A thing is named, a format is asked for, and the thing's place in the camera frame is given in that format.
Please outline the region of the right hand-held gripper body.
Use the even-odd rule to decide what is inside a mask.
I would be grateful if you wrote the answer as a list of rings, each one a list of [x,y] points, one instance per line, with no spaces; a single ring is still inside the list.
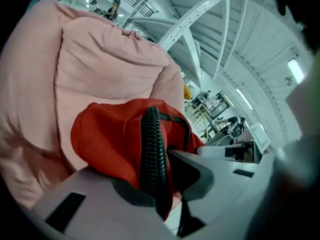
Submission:
[[[202,146],[197,154],[206,158],[259,164],[263,155],[254,140],[240,140],[229,145]]]

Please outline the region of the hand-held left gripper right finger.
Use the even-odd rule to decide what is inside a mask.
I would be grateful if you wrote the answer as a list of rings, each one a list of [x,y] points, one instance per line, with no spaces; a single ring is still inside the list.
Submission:
[[[173,186],[181,194],[180,225],[204,226],[230,208],[263,163],[245,163],[170,150]]]

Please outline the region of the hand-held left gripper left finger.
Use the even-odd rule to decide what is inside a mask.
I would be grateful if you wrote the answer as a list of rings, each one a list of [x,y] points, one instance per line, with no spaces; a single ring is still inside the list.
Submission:
[[[71,240],[177,239],[152,196],[88,167],[47,192],[33,212]]]

